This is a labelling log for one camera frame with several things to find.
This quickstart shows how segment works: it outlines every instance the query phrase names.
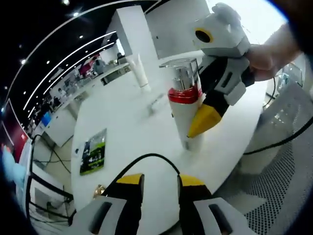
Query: red wall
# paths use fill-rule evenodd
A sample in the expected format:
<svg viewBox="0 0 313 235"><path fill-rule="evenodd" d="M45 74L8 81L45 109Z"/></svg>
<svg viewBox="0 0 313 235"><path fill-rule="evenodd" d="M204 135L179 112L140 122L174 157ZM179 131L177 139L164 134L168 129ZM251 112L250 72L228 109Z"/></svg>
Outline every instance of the red wall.
<svg viewBox="0 0 313 235"><path fill-rule="evenodd" d="M10 100L7 102L4 108L2 121L14 145L13 156L15 158L15 161L19 162L24 145L26 141L28 140L28 136L26 132L23 130L23 128L21 127L17 117L15 116Z"/></svg>

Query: black ceiling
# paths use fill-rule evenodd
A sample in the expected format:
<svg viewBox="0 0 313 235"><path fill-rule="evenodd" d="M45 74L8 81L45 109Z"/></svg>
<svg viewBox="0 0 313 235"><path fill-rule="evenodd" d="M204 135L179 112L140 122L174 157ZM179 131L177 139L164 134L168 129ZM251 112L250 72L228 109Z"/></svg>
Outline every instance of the black ceiling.
<svg viewBox="0 0 313 235"><path fill-rule="evenodd" d="M7 95L7 91L4 87L10 87L15 74L21 66L21 60L26 58L43 38L59 25L72 18L74 12L83 12L114 1L115 0L70 0L69 6L62 4L61 0L8 2L6 8L14 9L14 12L11 12L10 19L2 19L2 36L5 32L5 43L2 44L5 47L3 58L7 66L2 68L2 78L0 79L0 104L4 102ZM104 35L117 8L141 5L143 11L145 11L154 3L156 3L154 0L137 0L106 6L76 18L49 37L23 66L9 94L20 121L26 122L27 111L31 109L36 102L42 100L44 91L51 84L48 82L49 77L36 91L26 111L22 110L31 93L47 73L77 48ZM66 64L71 66L87 55L85 53L86 50L88 50L88 53L97 50L101 47L102 41L103 40L100 39L86 46L64 61L60 67L66 69Z"/></svg>

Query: clear bottle top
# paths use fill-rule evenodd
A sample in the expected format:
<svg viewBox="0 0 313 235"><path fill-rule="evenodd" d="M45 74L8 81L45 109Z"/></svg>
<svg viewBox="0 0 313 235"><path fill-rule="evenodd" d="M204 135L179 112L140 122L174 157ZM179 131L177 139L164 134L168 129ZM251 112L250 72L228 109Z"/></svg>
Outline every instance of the clear bottle top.
<svg viewBox="0 0 313 235"><path fill-rule="evenodd" d="M199 83L199 69L195 58L170 60L159 67L171 69L171 87L176 91L187 91Z"/></svg>

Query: white tube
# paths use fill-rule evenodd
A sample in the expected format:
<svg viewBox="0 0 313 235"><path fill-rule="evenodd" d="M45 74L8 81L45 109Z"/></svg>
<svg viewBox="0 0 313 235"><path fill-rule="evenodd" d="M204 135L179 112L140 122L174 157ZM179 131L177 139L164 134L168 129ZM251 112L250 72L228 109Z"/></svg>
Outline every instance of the white tube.
<svg viewBox="0 0 313 235"><path fill-rule="evenodd" d="M143 88L146 85L148 85L148 79L147 79L144 67L142 65L140 55L137 54L137 55L127 56L126 60L135 74L139 87Z"/></svg>

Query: booklet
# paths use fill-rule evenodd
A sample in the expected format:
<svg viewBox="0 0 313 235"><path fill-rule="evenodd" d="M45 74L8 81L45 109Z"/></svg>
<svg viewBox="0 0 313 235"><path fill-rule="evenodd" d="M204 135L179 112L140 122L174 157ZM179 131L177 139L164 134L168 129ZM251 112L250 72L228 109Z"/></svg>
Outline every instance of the booklet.
<svg viewBox="0 0 313 235"><path fill-rule="evenodd" d="M104 166L107 129L99 132L87 142L80 164L80 175L93 173Z"/></svg>

